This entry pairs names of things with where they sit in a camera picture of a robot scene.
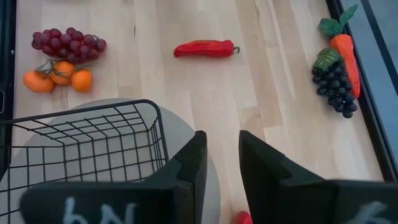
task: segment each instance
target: black edge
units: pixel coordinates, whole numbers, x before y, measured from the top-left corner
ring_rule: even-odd
[[[328,4],[330,16],[334,19],[338,19],[343,12],[340,0],[326,0],[326,2]],[[349,25],[345,26],[344,32],[352,35]],[[354,53],[358,62],[361,79],[361,96],[359,97],[358,102],[371,137],[373,148],[384,180],[397,182],[398,172],[392,156],[392,149],[388,144],[387,137],[384,132],[384,128],[382,127],[380,116],[377,112],[374,98],[371,94],[368,80],[364,75],[364,68],[358,57],[358,51],[356,48],[354,48]]]
[[[0,1],[0,121],[11,120],[14,112],[14,65],[17,0]],[[12,126],[0,127],[0,145],[10,146]],[[0,147],[0,177],[11,158],[8,147]]]

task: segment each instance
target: orange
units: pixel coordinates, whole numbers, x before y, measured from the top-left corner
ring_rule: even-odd
[[[35,70],[25,73],[22,81],[28,89],[36,93],[51,92],[55,86],[52,79],[46,77],[44,72],[36,72]]]
[[[72,88],[79,93],[86,93],[91,90],[91,72],[81,69],[72,76]]]
[[[61,60],[55,63],[53,72],[50,74],[51,79],[59,85],[69,85],[73,75],[75,66],[67,61]]]

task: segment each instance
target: red grape cluster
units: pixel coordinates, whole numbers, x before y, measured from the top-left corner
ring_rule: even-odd
[[[66,34],[58,29],[33,33],[32,47],[51,57],[66,59],[71,63],[85,63],[96,60],[106,48],[106,41],[95,35],[83,35],[70,27]]]

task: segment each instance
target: black grape cluster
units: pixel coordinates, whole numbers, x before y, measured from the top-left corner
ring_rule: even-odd
[[[352,118],[358,107],[354,103],[355,97],[350,93],[353,86],[348,81],[344,61],[335,62],[327,71],[314,68],[312,75],[312,81],[319,86],[317,93],[327,96],[328,104],[336,112],[343,113],[345,118]]]

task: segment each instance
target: black wire basket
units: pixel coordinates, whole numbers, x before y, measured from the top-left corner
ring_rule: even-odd
[[[0,131],[11,129],[30,139],[0,148],[7,155],[0,161],[0,223],[23,223],[19,199],[35,185],[142,182],[169,160],[159,107],[149,100],[0,123]]]

